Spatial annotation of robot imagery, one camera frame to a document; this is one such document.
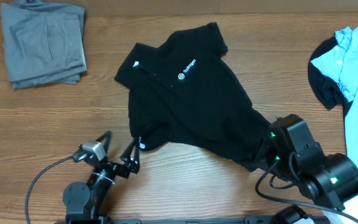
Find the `black polo shirt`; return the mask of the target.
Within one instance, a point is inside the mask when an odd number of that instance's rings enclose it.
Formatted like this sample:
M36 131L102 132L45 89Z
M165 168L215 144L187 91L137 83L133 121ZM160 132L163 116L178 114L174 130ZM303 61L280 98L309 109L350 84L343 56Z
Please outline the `black polo shirt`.
M227 51L215 22L178 30L159 47L135 44L115 80L129 89L130 132L141 151L175 142L256 170L269 122L223 62Z

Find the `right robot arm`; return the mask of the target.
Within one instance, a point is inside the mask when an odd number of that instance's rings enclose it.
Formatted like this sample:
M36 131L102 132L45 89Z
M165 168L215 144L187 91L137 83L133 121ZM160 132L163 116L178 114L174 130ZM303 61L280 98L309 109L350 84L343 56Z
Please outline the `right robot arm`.
M325 155L307 123L295 114L269 126L268 165L313 201L331 223L358 223L358 168L344 154Z

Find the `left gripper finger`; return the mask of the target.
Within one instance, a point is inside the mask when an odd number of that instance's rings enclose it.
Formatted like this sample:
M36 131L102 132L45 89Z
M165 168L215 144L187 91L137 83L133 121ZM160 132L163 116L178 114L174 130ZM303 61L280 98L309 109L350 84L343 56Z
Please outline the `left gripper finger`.
M120 159L125 164L131 164L131 165L139 165L140 164L139 147L138 147L138 142L136 140L133 140L129 144L127 149L120 156Z
M108 152L109 149L109 145L111 143L111 139L112 139L112 132L111 131L106 131L104 134L102 134L99 138L97 138L97 142L100 143L104 143L103 144L103 148L105 152Z

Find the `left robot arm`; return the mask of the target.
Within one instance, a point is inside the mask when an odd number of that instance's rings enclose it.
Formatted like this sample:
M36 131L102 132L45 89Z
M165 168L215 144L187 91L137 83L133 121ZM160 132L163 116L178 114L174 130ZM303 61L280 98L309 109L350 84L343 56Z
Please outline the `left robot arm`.
M133 140L120 156L122 163L111 162L107 158L112 132L106 131L95 141L79 146L73 154L75 163L83 161L93 167L87 182L73 182L63 193L63 203L67 208L65 223L112 223L108 215L100 212L105 196L116 177L127 179L140 169L139 146Z

